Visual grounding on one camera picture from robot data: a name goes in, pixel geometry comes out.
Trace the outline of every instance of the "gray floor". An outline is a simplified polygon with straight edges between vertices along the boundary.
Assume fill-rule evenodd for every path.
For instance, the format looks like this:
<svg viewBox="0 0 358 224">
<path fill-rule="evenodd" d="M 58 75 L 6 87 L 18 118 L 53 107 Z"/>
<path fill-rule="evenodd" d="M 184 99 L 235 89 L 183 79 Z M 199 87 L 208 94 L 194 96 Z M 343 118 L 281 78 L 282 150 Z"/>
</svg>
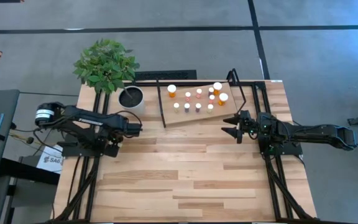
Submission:
<svg viewBox="0 0 358 224">
<path fill-rule="evenodd" d="M 260 26 L 358 25 L 358 0 L 254 0 Z M 72 29 L 159 26 L 251 26 L 241 0 L 26 0 L 0 4 L 0 29 Z M 284 81 L 293 119 L 304 125 L 358 116 L 358 30 L 261 31 L 271 79 Z M 80 84 L 72 63 L 84 47 L 111 38 L 133 49 L 140 70 L 196 69 L 200 79 L 262 79 L 253 31 L 137 32 L 103 34 L 0 34 L 0 90 L 21 94 L 15 122 L 34 126 L 41 102 L 74 104 Z M 358 127 L 353 128 L 358 136 Z M 50 142 L 58 136 L 48 138 Z M 303 144 L 318 216 L 358 222 L 358 148 L 352 152 Z M 8 140 L 6 157 L 34 153 Z M 14 223 L 41 222 L 50 206 L 24 208 Z"/>
</svg>

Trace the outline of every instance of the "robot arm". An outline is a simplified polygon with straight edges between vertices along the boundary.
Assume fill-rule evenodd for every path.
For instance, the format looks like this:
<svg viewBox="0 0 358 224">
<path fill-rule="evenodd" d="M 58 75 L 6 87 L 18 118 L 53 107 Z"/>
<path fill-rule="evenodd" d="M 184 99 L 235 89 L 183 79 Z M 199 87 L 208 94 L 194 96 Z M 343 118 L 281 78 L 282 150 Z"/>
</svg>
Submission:
<svg viewBox="0 0 358 224">
<path fill-rule="evenodd" d="M 332 124 L 317 126 L 295 126 L 278 120 L 270 113 L 259 113 L 257 121 L 250 117 L 248 111 L 241 111 L 233 118 L 224 119 L 229 124 L 238 124 L 235 128 L 222 128 L 223 131 L 237 138 L 241 143 L 242 135 L 248 133 L 252 139 L 257 135 L 265 135 L 270 142 L 283 144 L 286 142 L 312 142 L 330 144 L 343 150 L 353 150 L 357 147 L 356 137 L 352 130 Z"/>
<path fill-rule="evenodd" d="M 76 138 L 77 147 L 90 149 L 97 154 L 105 154 L 116 157 L 123 137 L 137 137 L 142 130 L 142 123 L 130 123 L 128 118 L 114 114 L 99 114 L 75 106 L 64 106 L 59 102 L 44 103 L 37 108 L 35 124 L 40 129 L 58 129 Z M 96 133 L 90 128 L 82 128 L 74 123 L 82 123 L 99 126 Z"/>
</svg>

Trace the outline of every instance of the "small bottle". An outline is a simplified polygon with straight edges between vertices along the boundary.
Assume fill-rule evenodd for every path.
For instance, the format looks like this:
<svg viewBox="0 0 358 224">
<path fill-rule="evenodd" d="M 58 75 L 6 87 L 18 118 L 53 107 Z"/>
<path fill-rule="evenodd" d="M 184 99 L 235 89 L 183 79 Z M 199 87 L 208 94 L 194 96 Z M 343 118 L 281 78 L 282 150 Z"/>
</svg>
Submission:
<svg viewBox="0 0 358 224">
<path fill-rule="evenodd" d="M 176 92 L 177 91 L 177 87 L 175 85 L 169 85 L 168 86 L 168 93 L 169 93 L 169 97 L 173 98 L 175 97 L 176 95 Z"/>
<path fill-rule="evenodd" d="M 211 96 L 211 95 L 213 95 L 213 94 L 214 94 L 214 88 L 210 87 L 210 88 L 208 89 L 208 96 Z"/>
<path fill-rule="evenodd" d="M 201 103 L 197 103 L 196 104 L 196 112 L 200 112 L 200 109 L 201 109 Z"/>
<path fill-rule="evenodd" d="M 190 102 L 191 93 L 190 93 L 190 92 L 186 92 L 186 93 L 185 93 L 185 96 L 186 96 L 186 102 Z"/>
<path fill-rule="evenodd" d="M 215 100 L 215 96 L 214 96 L 214 95 L 209 96 L 209 103 L 210 103 L 210 104 L 214 104 L 214 100 Z"/>
<path fill-rule="evenodd" d="M 197 99 L 200 99 L 202 92 L 203 92 L 202 89 L 197 89 L 197 95 L 196 95 Z"/>
<path fill-rule="evenodd" d="M 173 104 L 173 110 L 175 113 L 179 112 L 179 103 L 174 103 Z"/>
<path fill-rule="evenodd" d="M 185 103 L 185 112 L 189 113 L 189 108 L 190 108 L 190 104 L 189 103 Z"/>
<path fill-rule="evenodd" d="M 214 105 L 208 105 L 208 109 L 206 110 L 207 113 L 212 113 L 212 109 L 214 108 Z"/>
<path fill-rule="evenodd" d="M 222 83 L 214 83 L 214 95 L 219 95 L 219 91 L 222 89 Z"/>
<path fill-rule="evenodd" d="M 219 95 L 219 105 L 223 106 L 227 99 L 229 99 L 229 96 L 225 93 L 221 93 Z"/>
</svg>

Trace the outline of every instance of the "wood plank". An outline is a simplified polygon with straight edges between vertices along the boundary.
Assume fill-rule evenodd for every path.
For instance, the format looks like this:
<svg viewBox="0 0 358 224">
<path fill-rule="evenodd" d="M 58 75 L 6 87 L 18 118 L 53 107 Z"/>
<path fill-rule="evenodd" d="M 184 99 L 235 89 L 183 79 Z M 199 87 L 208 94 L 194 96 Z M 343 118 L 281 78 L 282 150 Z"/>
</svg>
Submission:
<svg viewBox="0 0 358 224">
<path fill-rule="evenodd" d="M 283 83 L 265 83 L 273 115 L 290 121 Z M 249 86 L 242 89 L 247 98 L 244 110 L 256 118 L 252 90 Z M 258 142 L 244 135 L 243 143 L 236 144 L 235 139 L 221 131 L 221 127 L 232 127 L 222 121 L 231 115 L 164 129 L 155 100 L 156 87 L 142 87 L 142 90 L 146 114 L 140 118 L 144 130 L 138 138 L 125 139 L 116 158 L 101 158 L 91 222 L 268 222 L 275 219 Z M 240 105 L 239 88 L 234 86 L 231 91 L 235 104 Z M 110 97 L 108 113 L 122 110 L 117 106 L 117 94 Z M 92 110 L 95 95 L 92 88 L 82 86 L 78 107 Z M 261 94 L 259 101 L 263 108 Z M 128 118 L 136 122 L 133 116 Z M 282 156 L 282 161 L 288 189 L 315 216 L 303 164 L 294 156 Z M 55 196 L 56 215 L 67 203 L 75 162 L 76 158 L 64 160 Z M 79 176 L 78 171 L 71 197 L 77 190 Z M 278 189 L 277 192 L 285 214 L 282 194 Z M 84 201 L 80 218 L 85 214 Z"/>
</svg>

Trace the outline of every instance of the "potted plant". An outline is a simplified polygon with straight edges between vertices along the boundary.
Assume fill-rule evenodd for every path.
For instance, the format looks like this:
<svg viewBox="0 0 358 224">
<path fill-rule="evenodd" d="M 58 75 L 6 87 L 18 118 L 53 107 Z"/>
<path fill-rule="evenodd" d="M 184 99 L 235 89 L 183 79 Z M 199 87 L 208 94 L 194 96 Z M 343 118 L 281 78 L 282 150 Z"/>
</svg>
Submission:
<svg viewBox="0 0 358 224">
<path fill-rule="evenodd" d="M 82 84 L 94 87 L 97 93 L 104 91 L 110 94 L 118 88 L 123 89 L 119 94 L 120 105 L 125 110 L 141 115 L 145 108 L 142 90 L 136 86 L 124 87 L 122 82 L 133 81 L 135 70 L 140 67 L 134 56 L 126 56 L 131 51 L 113 40 L 96 41 L 74 63 L 74 74 L 78 75 Z"/>
</svg>

